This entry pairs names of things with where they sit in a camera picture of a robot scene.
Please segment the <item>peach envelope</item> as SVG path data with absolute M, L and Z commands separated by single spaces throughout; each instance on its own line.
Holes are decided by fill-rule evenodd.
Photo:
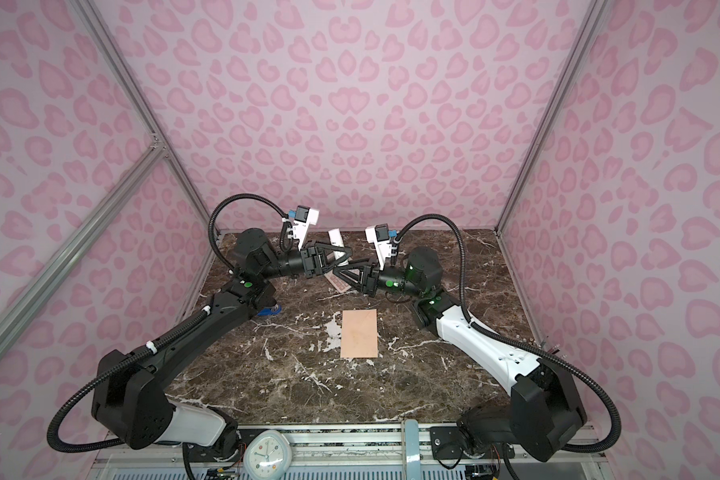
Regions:
M 377 310 L 344 310 L 341 322 L 340 356 L 344 359 L 378 357 Z

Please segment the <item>white glue stick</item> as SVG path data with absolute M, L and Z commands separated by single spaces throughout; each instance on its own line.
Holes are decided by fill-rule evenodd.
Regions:
M 338 265 L 345 265 L 348 261 L 350 253 L 344 245 L 343 237 L 340 230 L 338 228 L 331 229 L 328 231 L 328 235 L 330 243 L 334 247 L 334 260 Z

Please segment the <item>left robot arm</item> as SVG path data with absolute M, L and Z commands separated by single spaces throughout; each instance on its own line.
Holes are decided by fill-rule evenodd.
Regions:
M 240 445 L 238 423 L 214 407 L 170 401 L 166 388 L 217 340 L 275 306 L 272 279 L 323 275 L 351 256 L 347 247 L 310 241 L 278 252 L 263 230 L 239 234 L 230 252 L 231 279 L 207 305 L 157 339 L 128 354 L 114 350 L 99 363 L 91 413 L 132 449 L 154 443 L 194 444 L 226 459 Z

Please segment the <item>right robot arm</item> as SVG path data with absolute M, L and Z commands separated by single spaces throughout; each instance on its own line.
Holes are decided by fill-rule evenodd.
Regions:
M 403 267 L 380 267 L 369 260 L 350 261 L 334 274 L 368 296 L 378 291 L 412 298 L 422 329 L 456 346 L 485 369 L 510 397 L 499 413 L 487 406 L 463 413 L 448 433 L 434 432 L 436 459 L 478 456 L 501 443 L 518 444 L 532 458 L 548 461 L 575 436 L 587 417 L 571 373 L 536 354 L 492 339 L 492 330 L 465 316 L 460 300 L 442 285 L 437 253 L 417 247 Z

